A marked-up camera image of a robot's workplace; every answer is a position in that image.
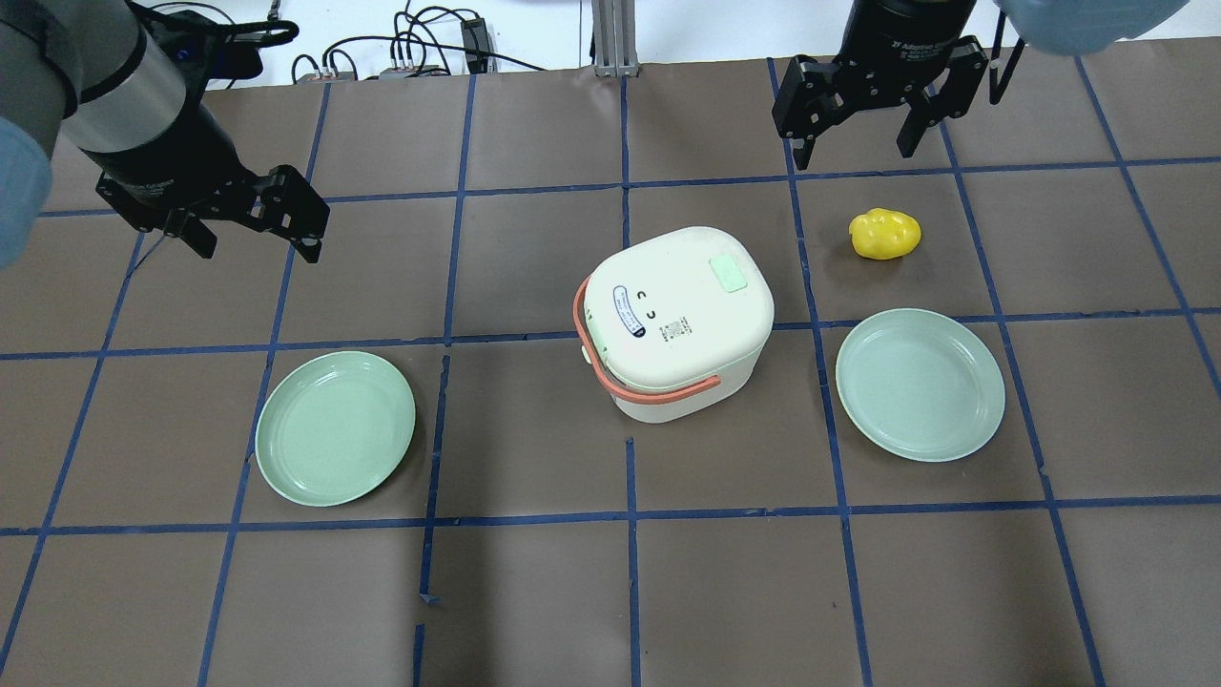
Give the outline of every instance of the container handle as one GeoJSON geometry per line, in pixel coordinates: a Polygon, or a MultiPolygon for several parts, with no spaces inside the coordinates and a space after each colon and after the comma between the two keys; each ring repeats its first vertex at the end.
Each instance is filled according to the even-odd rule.
{"type": "Polygon", "coordinates": [[[593,339],[590,337],[590,332],[585,328],[585,317],[581,314],[581,304],[585,303],[585,288],[589,284],[590,277],[585,277],[585,281],[581,282],[581,287],[576,289],[576,298],[573,299],[573,323],[576,325],[576,334],[580,336],[581,345],[585,347],[585,353],[589,354],[590,366],[593,367],[593,375],[597,376],[602,388],[606,389],[612,397],[628,401],[629,404],[661,406],[663,404],[673,404],[675,401],[690,399],[696,394],[702,394],[720,384],[720,377],[716,375],[702,382],[696,382],[690,387],[684,387],[683,389],[675,389],[674,392],[667,392],[664,394],[641,394],[640,392],[632,392],[631,389],[619,384],[617,379],[603,370],[602,359],[598,358],[597,349],[593,348],[593,339]]]}

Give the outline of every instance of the white container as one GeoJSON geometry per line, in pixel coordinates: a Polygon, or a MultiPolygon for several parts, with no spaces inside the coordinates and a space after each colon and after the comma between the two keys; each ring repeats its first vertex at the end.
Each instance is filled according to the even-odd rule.
{"type": "Polygon", "coordinates": [[[576,292],[581,353],[629,417],[668,422],[746,384],[775,304],[736,238],[691,226],[607,257],[576,292]]]}

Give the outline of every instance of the plate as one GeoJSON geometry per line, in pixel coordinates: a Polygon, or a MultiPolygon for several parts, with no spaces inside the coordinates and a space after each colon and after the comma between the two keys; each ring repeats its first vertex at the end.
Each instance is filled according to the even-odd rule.
{"type": "Polygon", "coordinates": [[[415,398],[403,375],[371,354],[339,351],[276,387],[259,415],[254,454],[281,497],[335,506],[389,477],[414,431],[415,398]]]}
{"type": "Polygon", "coordinates": [[[883,449],[943,462],[978,451],[1005,415],[1005,381],[991,351],[952,318],[915,308],[856,325],[835,362],[840,401],[883,449]]]}

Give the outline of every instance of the black power adapter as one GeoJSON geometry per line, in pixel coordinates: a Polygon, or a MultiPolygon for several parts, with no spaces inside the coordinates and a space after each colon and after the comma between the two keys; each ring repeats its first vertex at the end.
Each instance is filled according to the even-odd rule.
{"type": "Polygon", "coordinates": [[[486,73],[490,67],[495,68],[487,55],[492,51],[492,37],[488,35],[487,22],[482,17],[463,20],[462,45],[466,49],[466,70],[470,73],[486,73]]]}

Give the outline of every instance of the plate rim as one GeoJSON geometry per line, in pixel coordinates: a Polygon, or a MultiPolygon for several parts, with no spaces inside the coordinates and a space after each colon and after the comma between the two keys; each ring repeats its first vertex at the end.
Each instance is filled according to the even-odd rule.
{"type": "MultiPolygon", "coordinates": [[[[962,342],[961,336],[957,337],[957,340],[960,343],[962,342]]],[[[987,343],[984,343],[982,338],[979,338],[978,336],[976,336],[976,332],[971,331],[966,325],[963,325],[962,322],[955,320],[954,317],[944,315],[944,314],[938,312],[938,311],[934,311],[934,310],[924,309],[924,308],[891,308],[891,309],[888,309],[888,310],[882,310],[879,312],[874,312],[874,314],[864,317],[856,326],[853,326],[849,331],[847,336],[844,337],[844,342],[840,343],[839,354],[838,354],[838,356],[835,359],[835,392],[836,392],[836,395],[839,397],[840,405],[844,408],[844,412],[849,417],[849,421],[852,422],[852,426],[856,427],[857,431],[866,437],[866,439],[868,439],[869,442],[872,442],[873,444],[875,444],[877,447],[879,447],[880,449],[885,450],[889,454],[896,455],[896,456],[899,456],[901,459],[906,459],[906,460],[916,461],[916,462],[922,462],[922,464],[945,464],[945,462],[951,462],[951,461],[956,461],[956,460],[960,460],[960,459],[965,459],[965,458],[974,454],[976,451],[979,451],[980,449],[983,449],[985,445],[988,445],[989,442],[993,441],[994,437],[996,437],[996,432],[1000,431],[1001,422],[1004,422],[1004,420],[1005,420],[1005,408],[1007,405],[1007,398],[1006,398],[1007,389],[1005,387],[1005,376],[1001,373],[1001,371],[1000,371],[1000,364],[996,362],[996,356],[993,355],[993,353],[988,348],[987,343]],[[850,404],[849,400],[845,398],[844,384],[841,383],[841,381],[842,381],[842,370],[844,370],[842,366],[844,366],[844,359],[845,359],[844,350],[853,340],[853,338],[852,338],[853,334],[856,334],[857,331],[863,331],[861,327],[866,322],[869,322],[869,321],[877,320],[877,318],[888,318],[888,317],[897,316],[899,314],[902,314],[902,312],[919,312],[921,316],[932,315],[934,318],[950,322],[950,323],[954,325],[951,327],[952,331],[958,332],[958,333],[965,332],[967,336],[971,337],[971,339],[974,339],[976,342],[978,342],[979,347],[982,348],[982,350],[988,354],[988,358],[984,359],[984,360],[990,361],[991,366],[988,366],[985,373],[990,372],[990,371],[995,371],[995,373],[996,373],[995,375],[995,379],[999,381],[999,383],[1000,383],[999,384],[999,389],[1000,389],[1000,397],[999,397],[1000,398],[1000,406],[999,406],[998,414],[996,414],[996,425],[995,425],[995,427],[990,428],[990,432],[988,432],[987,437],[984,437],[984,439],[978,445],[973,445],[974,443],[972,442],[971,444],[973,445],[973,448],[971,448],[968,450],[957,450],[956,449],[955,451],[947,451],[944,458],[940,456],[940,455],[934,455],[934,456],[913,455],[910,451],[904,451],[904,449],[900,448],[900,447],[895,447],[894,444],[886,443],[886,442],[880,441],[879,438],[874,437],[872,433],[869,433],[868,431],[866,431],[861,426],[860,419],[856,417],[856,412],[853,412],[852,404],[850,404]]]]}
{"type": "Polygon", "coordinates": [[[287,376],[284,376],[284,378],[281,379],[278,384],[276,384],[276,388],[272,389],[271,394],[267,395],[267,400],[264,401],[263,409],[259,411],[259,421],[258,421],[258,423],[255,425],[255,428],[254,428],[254,451],[253,451],[254,453],[254,460],[255,460],[255,464],[259,466],[259,473],[263,475],[263,481],[267,484],[267,487],[271,487],[272,492],[275,492],[276,494],[280,494],[281,497],[283,497],[284,499],[287,499],[287,500],[289,500],[289,502],[292,502],[294,504],[298,504],[298,505],[302,505],[302,506],[308,506],[308,508],[330,508],[330,506],[338,506],[338,505],[342,505],[342,504],[347,504],[347,503],[354,502],[354,500],[357,500],[357,499],[359,499],[359,498],[369,494],[370,492],[372,492],[377,487],[381,487],[381,484],[385,483],[386,480],[389,478],[389,476],[393,475],[396,470],[398,470],[398,466],[402,465],[403,459],[407,456],[408,448],[411,445],[411,439],[415,437],[415,425],[416,425],[415,415],[416,415],[416,411],[418,411],[418,405],[415,403],[415,393],[411,390],[411,386],[407,382],[407,378],[403,376],[403,372],[399,371],[398,367],[396,367],[393,364],[391,364],[386,359],[383,359],[381,356],[377,356],[377,355],[374,355],[374,354],[370,354],[368,351],[354,351],[354,350],[349,350],[349,351],[332,351],[330,354],[324,354],[321,356],[310,359],[309,361],[305,361],[304,364],[302,364],[302,365],[297,366],[295,369],[293,369],[293,371],[291,373],[288,373],[287,376]],[[392,377],[391,379],[394,383],[402,382],[403,389],[407,390],[407,399],[408,399],[408,401],[411,405],[411,414],[410,414],[410,420],[408,421],[409,427],[407,428],[407,433],[405,433],[407,434],[407,439],[405,439],[405,445],[403,447],[403,451],[398,456],[397,460],[394,460],[394,461],[391,462],[389,470],[386,472],[386,475],[381,476],[374,483],[372,487],[370,487],[369,489],[366,489],[364,492],[359,492],[358,494],[355,494],[353,497],[343,498],[341,500],[330,500],[330,502],[326,502],[326,503],[316,503],[316,504],[314,504],[314,503],[302,502],[300,499],[298,499],[298,498],[295,498],[295,497],[293,497],[291,494],[284,493],[283,489],[281,489],[272,480],[270,480],[267,477],[267,470],[264,466],[264,458],[263,458],[263,455],[261,455],[261,453],[260,453],[259,449],[260,449],[260,447],[263,444],[260,442],[260,438],[263,436],[263,427],[264,427],[263,422],[264,422],[264,419],[267,416],[269,409],[272,409],[272,408],[276,406],[275,400],[276,400],[277,394],[281,394],[281,390],[284,389],[287,384],[295,383],[298,381],[297,378],[299,378],[303,375],[302,373],[303,370],[305,370],[306,367],[310,367],[310,366],[317,364],[319,361],[325,361],[327,359],[358,359],[358,360],[361,360],[361,359],[363,360],[370,360],[370,359],[372,359],[372,360],[377,361],[376,365],[385,366],[386,369],[388,369],[388,371],[393,371],[394,377],[392,377]]]}

